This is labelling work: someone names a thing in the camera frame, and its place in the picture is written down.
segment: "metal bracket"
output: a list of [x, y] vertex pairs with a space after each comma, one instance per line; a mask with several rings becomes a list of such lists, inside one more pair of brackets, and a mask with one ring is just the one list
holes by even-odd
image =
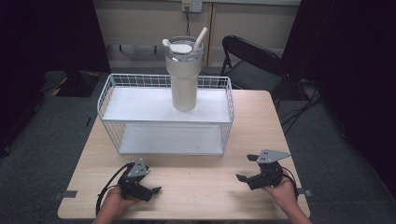
[[76, 198], [77, 191], [76, 190], [65, 190], [62, 193], [55, 193], [53, 195], [53, 199], [61, 200], [62, 198]]
[[291, 154], [289, 152], [275, 151], [271, 149], [263, 149], [257, 159], [258, 164], [262, 163], [272, 163], [274, 161], [279, 161], [284, 158], [289, 157]]
[[306, 198], [314, 195], [314, 193], [312, 193], [312, 190], [310, 190], [310, 189], [304, 190], [303, 188], [298, 188], [297, 192], [298, 192], [298, 194], [305, 195]]
[[144, 161], [140, 159], [140, 161], [134, 163], [134, 167], [132, 167], [131, 171], [128, 173], [128, 177], [146, 175], [148, 172]]

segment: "chair back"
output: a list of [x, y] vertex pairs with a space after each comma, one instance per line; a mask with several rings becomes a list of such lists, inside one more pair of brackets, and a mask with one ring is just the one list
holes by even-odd
[[269, 49], [261, 47], [236, 35], [225, 36], [222, 40], [222, 46], [226, 55], [223, 69], [221, 71], [222, 74], [224, 73], [226, 64], [228, 64], [230, 68], [232, 67], [229, 55], [229, 53], [231, 53], [237, 58], [274, 75], [281, 77], [285, 77], [287, 75], [280, 58]]

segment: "human hand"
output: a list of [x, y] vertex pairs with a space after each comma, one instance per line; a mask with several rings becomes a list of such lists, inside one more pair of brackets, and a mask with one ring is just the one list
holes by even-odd
[[276, 204], [279, 205], [282, 210], [298, 205], [295, 198], [294, 186], [285, 176], [283, 176], [282, 181], [275, 188], [264, 187], [262, 189], [273, 197]]
[[128, 207], [140, 202], [141, 200], [133, 197], [122, 198], [121, 188], [116, 186], [107, 192], [107, 196], [93, 224], [111, 223], [114, 218], [119, 217]]
[[312, 223], [297, 203], [294, 186], [291, 180], [283, 176], [282, 181], [275, 188], [264, 187], [262, 189], [273, 197], [276, 204], [279, 205], [286, 216], [288, 216], [292, 224]]

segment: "white shelf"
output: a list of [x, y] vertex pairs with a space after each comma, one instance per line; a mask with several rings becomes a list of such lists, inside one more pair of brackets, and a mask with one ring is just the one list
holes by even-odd
[[98, 114], [120, 154], [222, 155], [233, 124], [227, 77], [198, 77], [196, 107], [172, 104], [167, 75], [112, 74]]
[[126, 124], [120, 154], [222, 155], [220, 126]]
[[172, 105], [170, 88], [117, 87], [103, 122], [130, 121], [231, 122], [226, 90], [198, 89], [196, 107], [189, 112], [181, 112]]

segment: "black backdrop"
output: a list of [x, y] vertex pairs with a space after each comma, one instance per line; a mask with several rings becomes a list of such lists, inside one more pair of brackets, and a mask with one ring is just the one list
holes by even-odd
[[110, 73], [92, 0], [0, 0], [0, 147], [44, 75], [66, 69]]
[[282, 60], [320, 83], [347, 140], [396, 196], [396, 3], [302, 0]]

